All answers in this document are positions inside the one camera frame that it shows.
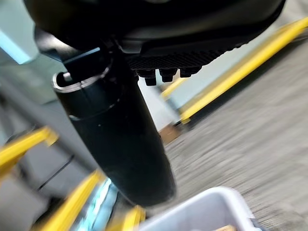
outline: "black cylinder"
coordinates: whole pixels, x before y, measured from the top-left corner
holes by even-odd
[[[137,85],[138,79],[113,63],[100,76],[53,87],[69,118],[103,172],[132,203],[155,205],[175,194],[160,136]]]

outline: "ribbed plastic panel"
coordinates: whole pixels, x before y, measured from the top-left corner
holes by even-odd
[[[209,64],[228,50],[193,51],[190,53],[175,53],[172,55],[152,57],[138,56],[128,59],[128,64],[132,70],[203,66]]]

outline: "white plastic bin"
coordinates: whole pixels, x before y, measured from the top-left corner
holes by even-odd
[[[214,231],[232,225],[237,231],[257,231],[255,217],[234,189],[208,189],[179,206],[146,220],[139,231]]]

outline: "yellow metal bar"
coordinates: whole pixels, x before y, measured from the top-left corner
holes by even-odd
[[[52,145],[58,136],[50,128],[44,127],[24,135],[0,149],[0,177],[8,173],[25,152],[38,143],[45,141]]]
[[[140,206],[136,206],[126,214],[121,231],[133,231],[144,220],[145,211]]]
[[[125,215],[123,220],[114,221],[105,231],[135,231],[144,220],[145,210],[140,206],[135,206]]]
[[[170,96],[170,94],[186,80],[188,80],[188,78],[178,78],[177,80],[175,80],[172,84],[170,84],[170,86],[166,88],[166,90],[162,92],[162,97],[167,99]]]
[[[105,177],[100,171],[94,171],[69,195],[64,204],[45,223],[40,231],[68,231],[95,186],[104,180]]]
[[[252,53],[243,58],[235,67],[231,68],[217,81],[211,84],[201,96],[198,95],[194,103],[183,106],[180,109],[181,121],[187,121],[193,114],[262,65],[266,60],[300,35],[306,27],[308,27],[308,17],[282,27],[277,33],[258,46]]]

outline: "gray carpet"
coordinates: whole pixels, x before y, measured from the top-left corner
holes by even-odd
[[[308,41],[284,49],[167,146],[178,195],[153,213],[223,185],[238,190],[264,226],[308,230],[307,57]]]

